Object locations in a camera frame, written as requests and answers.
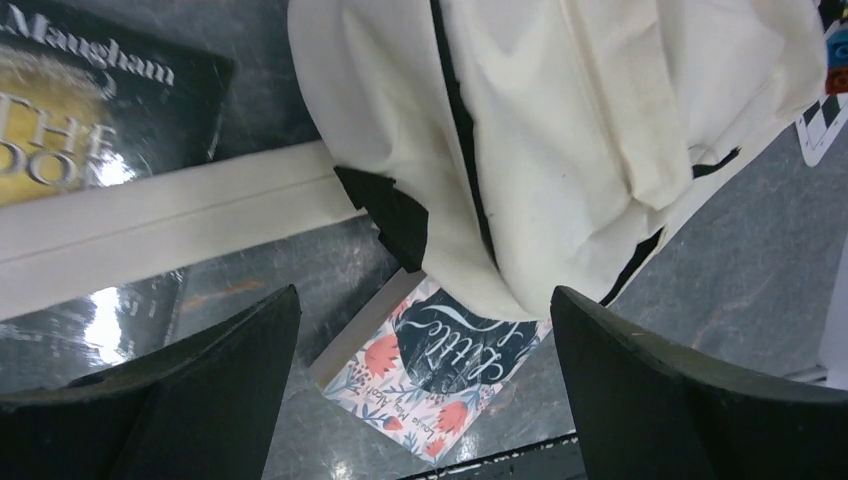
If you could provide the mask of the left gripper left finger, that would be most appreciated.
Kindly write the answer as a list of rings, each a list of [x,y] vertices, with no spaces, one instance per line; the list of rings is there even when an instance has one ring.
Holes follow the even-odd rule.
[[[301,319],[280,289],[154,353],[1,398],[5,479],[258,479]]]

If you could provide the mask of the floral cover book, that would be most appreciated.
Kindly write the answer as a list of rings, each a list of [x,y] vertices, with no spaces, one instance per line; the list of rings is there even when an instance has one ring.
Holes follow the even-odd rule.
[[[479,317],[399,269],[310,367],[322,395],[435,465],[552,330]]]

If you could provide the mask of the cream canvas backpack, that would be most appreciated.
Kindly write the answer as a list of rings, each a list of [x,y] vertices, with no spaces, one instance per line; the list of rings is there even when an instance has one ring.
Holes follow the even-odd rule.
[[[1,211],[1,315],[366,211],[474,313],[611,303],[823,92],[814,1],[293,1],[315,142]]]

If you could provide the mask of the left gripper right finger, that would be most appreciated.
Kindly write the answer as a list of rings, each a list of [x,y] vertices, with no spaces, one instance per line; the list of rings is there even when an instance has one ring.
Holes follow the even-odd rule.
[[[847,394],[669,341],[559,286],[556,351],[591,479],[843,479]]]

